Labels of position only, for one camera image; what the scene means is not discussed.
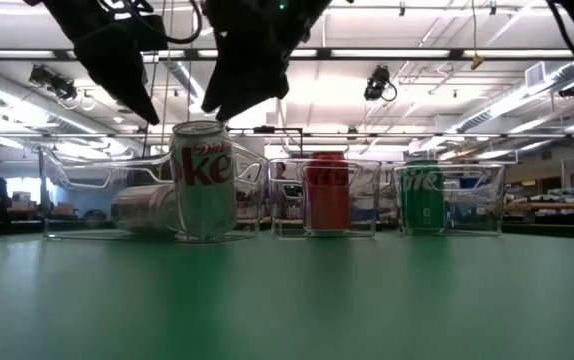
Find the black overhead frame beam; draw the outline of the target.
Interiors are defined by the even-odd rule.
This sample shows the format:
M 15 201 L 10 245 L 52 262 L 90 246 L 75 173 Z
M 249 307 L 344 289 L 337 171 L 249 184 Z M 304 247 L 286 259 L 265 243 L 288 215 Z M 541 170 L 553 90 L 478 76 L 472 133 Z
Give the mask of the black overhead frame beam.
M 465 49 L 465 48 L 332 48 L 332 47 L 324 47 L 324 48 L 298 48 L 298 49 L 316 49 L 318 54 L 316 57 L 307 57 L 307 58 L 296 58 L 292 56 L 291 59 L 294 61 L 348 61 L 348 60 L 356 60 L 356 61 L 469 61 L 473 58 L 464 57 L 463 52 L 465 50 L 473 50 L 473 49 Z M 346 50 L 346 49 L 367 49 L 367 50 L 449 50 L 450 54 L 447 57 L 443 58 L 355 58 L 355 57 L 334 57 L 331 54 L 332 50 Z M 519 49 L 528 49 L 528 48 L 518 48 L 518 49 L 511 49 L 511 48 L 500 48 L 500 49 L 482 49 L 482 50 L 519 50 Z M 55 58 L 47 59 L 47 58 L 39 58 L 39 59 L 0 59 L 2 60 L 9 60 L 9 61 L 25 61 L 25 60 L 38 60 L 38 61 L 74 61 L 76 59 L 76 55 L 72 50 L 65 50 L 65 49 L 38 49 L 44 51 L 53 51 L 56 55 Z M 485 61 L 573 61 L 574 55 L 572 57 L 559 57 L 559 58 L 496 58 L 496 57 L 482 57 Z
M 144 133 L 86 133 L 86 134 L 76 134 L 76 133 L 13 133 L 13 132 L 3 132 L 0 133 L 0 137 L 9 138 L 80 138 L 80 139 L 92 139 L 92 138 L 113 138 L 113 139 L 167 139 L 171 138 L 172 134 L 144 134 Z M 261 137 L 261 138 L 286 138 L 284 136 L 273 135 L 255 135 L 250 129 L 235 129 L 230 131 L 230 136 L 233 137 Z M 573 133 L 358 133 L 358 134 L 346 134 L 346 133 L 311 133 L 304 132 L 304 138 L 320 138 L 320 139 L 345 139 L 345 138 L 367 138 L 367 139 L 421 139 L 421 138 L 489 138 L 489 139 L 563 139 L 563 138 L 574 138 Z

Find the red cola can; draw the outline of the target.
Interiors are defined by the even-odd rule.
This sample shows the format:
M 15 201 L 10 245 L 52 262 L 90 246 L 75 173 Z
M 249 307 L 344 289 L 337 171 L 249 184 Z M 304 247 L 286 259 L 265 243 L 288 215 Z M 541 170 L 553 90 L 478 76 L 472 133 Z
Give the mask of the red cola can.
M 340 152 L 318 152 L 304 169 L 307 224 L 310 230 L 349 228 L 349 169 Z

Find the black metal table frame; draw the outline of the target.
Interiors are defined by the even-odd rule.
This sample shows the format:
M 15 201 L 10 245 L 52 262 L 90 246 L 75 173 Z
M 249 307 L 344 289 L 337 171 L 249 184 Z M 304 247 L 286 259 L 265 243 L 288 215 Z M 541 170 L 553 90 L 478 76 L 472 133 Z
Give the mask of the black metal table frame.
M 83 221 L 56 221 L 55 223 L 50 223 L 48 228 L 54 232 L 115 230 L 115 226 L 107 221 L 96 221 L 90 224 Z M 0 235 L 42 233 L 43 230 L 41 221 L 0 223 Z M 574 225 L 504 223 L 502 225 L 502 233 L 574 238 Z

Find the green table mat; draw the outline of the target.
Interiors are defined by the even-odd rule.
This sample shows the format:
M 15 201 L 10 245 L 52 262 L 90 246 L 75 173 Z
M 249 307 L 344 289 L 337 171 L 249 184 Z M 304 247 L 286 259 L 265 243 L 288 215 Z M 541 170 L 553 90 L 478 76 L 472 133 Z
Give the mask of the green table mat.
M 574 360 L 574 239 L 0 237 L 0 360 Z

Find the green soda can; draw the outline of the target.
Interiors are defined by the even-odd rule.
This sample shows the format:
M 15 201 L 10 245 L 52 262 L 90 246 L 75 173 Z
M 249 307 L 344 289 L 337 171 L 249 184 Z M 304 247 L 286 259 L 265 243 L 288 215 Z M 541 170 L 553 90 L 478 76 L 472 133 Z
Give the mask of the green soda can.
M 435 160 L 408 162 L 402 170 L 401 210 L 409 234 L 438 233 L 445 228 L 444 176 Z

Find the white air vent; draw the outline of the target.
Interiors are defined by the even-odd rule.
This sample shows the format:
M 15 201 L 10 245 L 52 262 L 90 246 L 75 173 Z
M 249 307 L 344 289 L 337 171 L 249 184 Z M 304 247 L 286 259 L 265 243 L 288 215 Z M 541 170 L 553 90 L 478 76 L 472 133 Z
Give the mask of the white air vent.
M 547 82 L 546 67 L 543 61 L 529 67 L 524 72 L 525 85 L 528 89 L 536 88 Z

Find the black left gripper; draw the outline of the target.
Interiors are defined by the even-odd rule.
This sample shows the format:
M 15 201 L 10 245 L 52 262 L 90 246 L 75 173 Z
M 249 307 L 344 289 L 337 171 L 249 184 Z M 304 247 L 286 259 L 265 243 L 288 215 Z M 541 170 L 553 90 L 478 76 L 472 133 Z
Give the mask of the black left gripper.
M 143 83 L 134 36 L 117 15 L 135 15 L 132 0 L 61 0 L 61 29 L 92 80 L 151 125 L 160 119 Z

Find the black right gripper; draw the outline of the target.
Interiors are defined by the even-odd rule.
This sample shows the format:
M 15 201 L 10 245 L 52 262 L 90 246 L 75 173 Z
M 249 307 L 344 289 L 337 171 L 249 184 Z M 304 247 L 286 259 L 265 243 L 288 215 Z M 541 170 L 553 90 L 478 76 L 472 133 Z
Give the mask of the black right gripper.
M 220 122 L 289 91 L 288 57 L 332 0 L 205 0 L 217 59 L 201 109 Z

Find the clear plastic bin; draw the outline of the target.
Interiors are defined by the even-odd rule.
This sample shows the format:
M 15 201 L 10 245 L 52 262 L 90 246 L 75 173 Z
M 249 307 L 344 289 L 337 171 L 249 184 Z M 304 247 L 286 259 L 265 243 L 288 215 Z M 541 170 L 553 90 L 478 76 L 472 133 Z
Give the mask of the clear plastic bin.
M 47 239 L 118 240 L 222 243 L 255 237 L 263 217 L 264 185 L 267 160 L 239 144 L 233 146 L 237 222 L 222 236 L 198 239 L 185 234 L 181 227 L 174 234 L 135 233 L 118 228 L 111 219 L 111 204 L 122 189 L 134 186 L 175 184 L 171 156 L 128 160 L 67 161 L 51 149 L 38 150 L 41 180 L 40 212 L 43 235 Z M 56 221 L 111 222 L 115 230 L 50 231 Z
M 269 162 L 269 204 L 272 234 L 278 238 L 369 238 L 376 232 L 381 163 L 348 160 L 350 225 L 346 230 L 315 232 L 309 229 L 305 198 L 303 159 L 273 159 Z
M 445 228 L 438 233 L 409 234 L 403 227 L 400 200 L 400 177 L 407 163 L 394 168 L 392 172 L 398 203 L 398 226 L 403 234 L 498 236 L 502 233 L 505 167 L 500 164 L 438 162 L 444 176 Z

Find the silver diet cola can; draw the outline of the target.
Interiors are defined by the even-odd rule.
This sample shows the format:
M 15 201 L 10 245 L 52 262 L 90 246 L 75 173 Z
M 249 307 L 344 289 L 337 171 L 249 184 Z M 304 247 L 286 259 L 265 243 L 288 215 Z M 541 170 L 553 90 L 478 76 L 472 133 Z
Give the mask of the silver diet cola can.
M 232 141 L 218 121 L 191 121 L 172 128 L 171 166 L 182 231 L 210 239 L 237 222 Z
M 130 232 L 177 233 L 181 225 L 174 185 L 122 189 L 112 201 L 111 219 L 118 228 Z

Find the LED light bar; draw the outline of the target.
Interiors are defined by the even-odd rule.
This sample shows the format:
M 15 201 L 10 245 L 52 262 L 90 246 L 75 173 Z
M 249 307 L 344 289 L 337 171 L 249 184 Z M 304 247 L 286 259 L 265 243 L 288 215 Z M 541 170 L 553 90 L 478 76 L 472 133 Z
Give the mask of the LED light bar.
M 367 50 L 367 49 L 346 49 L 332 50 L 334 57 L 355 57 L 355 58 L 443 58 L 450 54 L 449 50 Z
M 0 59 L 39 59 L 55 58 L 53 51 L 44 50 L 0 50 Z
M 465 50 L 464 57 L 473 58 L 475 55 L 496 58 L 559 58 L 572 57 L 570 50 L 559 49 L 519 49 L 519 50 Z
M 297 49 L 292 53 L 296 58 L 316 57 L 318 51 L 316 49 Z M 158 50 L 142 52 L 142 56 L 146 61 L 153 62 L 159 58 L 182 58 L 182 59 L 215 59 L 218 56 L 216 49 L 173 49 L 173 50 Z

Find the wooden workbench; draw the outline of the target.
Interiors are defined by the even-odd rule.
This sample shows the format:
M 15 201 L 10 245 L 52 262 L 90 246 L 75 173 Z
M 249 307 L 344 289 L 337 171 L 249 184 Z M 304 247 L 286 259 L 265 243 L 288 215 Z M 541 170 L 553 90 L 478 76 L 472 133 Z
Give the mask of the wooden workbench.
M 507 221 L 528 224 L 574 225 L 574 188 L 551 189 L 545 194 L 506 198 Z

